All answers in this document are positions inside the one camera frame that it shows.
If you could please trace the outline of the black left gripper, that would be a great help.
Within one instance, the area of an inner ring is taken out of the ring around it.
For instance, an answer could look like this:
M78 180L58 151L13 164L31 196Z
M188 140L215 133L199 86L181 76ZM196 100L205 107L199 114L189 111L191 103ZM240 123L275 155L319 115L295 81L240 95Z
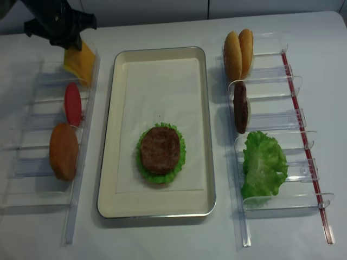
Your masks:
M26 0L23 4L35 17L24 23L24 33L47 39L53 46L81 51L80 32L97 28L94 14L71 8L67 0Z

